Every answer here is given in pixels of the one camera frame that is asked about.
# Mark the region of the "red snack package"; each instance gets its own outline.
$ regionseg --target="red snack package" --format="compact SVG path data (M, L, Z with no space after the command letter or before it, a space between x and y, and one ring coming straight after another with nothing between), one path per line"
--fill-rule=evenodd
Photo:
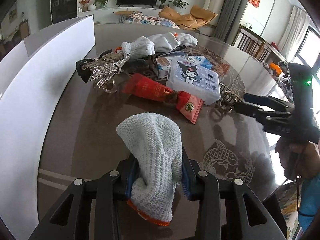
M175 92L139 73L132 76L122 92L150 100L174 103L176 108L193 124L196 123L204 102L187 92Z

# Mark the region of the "white knitted glove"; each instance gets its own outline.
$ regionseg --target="white knitted glove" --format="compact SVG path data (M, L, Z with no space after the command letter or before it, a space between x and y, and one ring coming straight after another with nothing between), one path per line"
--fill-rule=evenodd
M182 179L179 127L160 114L143 113L125 119L116 131L140 166L141 177L132 185L133 208L155 224L169 225L175 188Z
M131 43L124 42L121 47L124 56L130 54L130 59L137 59L155 54L155 44L144 36L137 38Z
M168 53L180 45L172 33L156 34L148 37L155 44L155 52Z
M180 45L195 47L198 44L198 40L187 33L177 33L177 40L180 41Z

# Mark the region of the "clear plastic box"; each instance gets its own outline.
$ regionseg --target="clear plastic box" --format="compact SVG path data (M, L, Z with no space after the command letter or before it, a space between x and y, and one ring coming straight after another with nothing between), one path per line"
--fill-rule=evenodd
M218 74L184 57L172 58L166 86L197 96L205 105L211 105L220 99Z

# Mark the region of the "white cabinet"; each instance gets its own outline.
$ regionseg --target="white cabinet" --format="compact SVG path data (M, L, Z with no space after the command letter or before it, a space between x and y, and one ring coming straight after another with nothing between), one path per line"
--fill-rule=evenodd
M113 7L113 8L102 8L94 11L87 11L78 13L78 17L93 15L94 22L101 23L119 23L120 15L116 15L118 11L140 11L141 13L153 17L159 17L158 8L145 8L145 7Z

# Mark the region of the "sparkly bow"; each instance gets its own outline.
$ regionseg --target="sparkly bow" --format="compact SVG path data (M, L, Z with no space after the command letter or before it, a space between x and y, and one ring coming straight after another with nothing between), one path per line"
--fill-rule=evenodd
M87 58L77 61L76 69L78 75L81 76L85 83L88 82L90 76L91 80L100 79L97 85L99 88L102 88L121 71L122 66L129 57L130 55L123 57L123 54L105 51L97 58Z

